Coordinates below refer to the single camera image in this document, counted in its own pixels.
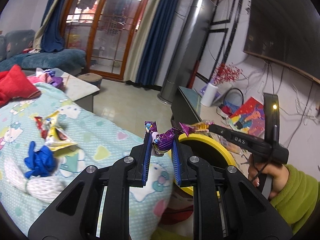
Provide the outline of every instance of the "television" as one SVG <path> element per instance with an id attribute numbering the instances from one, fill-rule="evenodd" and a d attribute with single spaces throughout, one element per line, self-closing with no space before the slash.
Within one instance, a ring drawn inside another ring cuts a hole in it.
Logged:
<path id="1" fill-rule="evenodd" d="M 320 15 L 310 0 L 251 0 L 244 52 L 320 83 Z"/>

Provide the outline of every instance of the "blue rubber glove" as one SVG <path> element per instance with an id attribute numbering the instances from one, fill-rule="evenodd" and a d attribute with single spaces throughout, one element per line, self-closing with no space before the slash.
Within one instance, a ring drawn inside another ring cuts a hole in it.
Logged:
<path id="1" fill-rule="evenodd" d="M 50 176 L 50 172 L 56 167 L 56 161 L 53 158 L 52 151 L 47 146 L 42 146 L 42 148 L 35 152 L 36 143 L 34 141 L 30 142 L 29 145 L 29 157 L 24 159 L 26 166 L 31 169 L 27 171 L 24 176 L 29 179 L 30 176 Z"/>

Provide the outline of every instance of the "person's hand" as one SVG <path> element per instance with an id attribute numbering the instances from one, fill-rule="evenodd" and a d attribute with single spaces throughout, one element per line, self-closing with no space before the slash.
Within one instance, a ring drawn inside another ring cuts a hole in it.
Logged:
<path id="1" fill-rule="evenodd" d="M 262 169 L 264 163 L 255 163 L 253 164 L 253 156 L 249 157 L 249 168 L 248 168 L 248 179 L 251 181 L 254 176 L 257 175 L 258 171 Z M 289 171 L 284 165 L 274 165 L 268 164 L 262 171 L 264 174 L 269 174 L 273 177 L 272 181 L 272 189 L 269 196 L 269 199 L 273 199 L 275 196 L 279 194 L 279 192 L 284 188 L 287 184 L 289 178 Z M 253 182 L 255 187 L 259 186 L 259 178 L 256 178 Z"/>

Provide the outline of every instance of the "colorful painting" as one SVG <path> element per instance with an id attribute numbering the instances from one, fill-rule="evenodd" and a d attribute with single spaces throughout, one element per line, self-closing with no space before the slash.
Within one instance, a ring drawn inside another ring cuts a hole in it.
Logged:
<path id="1" fill-rule="evenodd" d="M 264 131 L 263 105 L 253 97 L 250 97 L 228 119 L 228 124 L 233 130 L 258 137 Z"/>

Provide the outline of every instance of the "red flower decoration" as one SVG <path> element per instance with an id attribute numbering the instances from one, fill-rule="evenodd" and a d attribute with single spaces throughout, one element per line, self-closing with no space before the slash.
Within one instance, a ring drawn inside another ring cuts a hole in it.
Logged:
<path id="1" fill-rule="evenodd" d="M 217 86 L 222 83 L 235 82 L 242 74 L 242 69 L 232 65 L 226 65 L 225 63 L 220 63 L 214 73 L 213 85 Z"/>

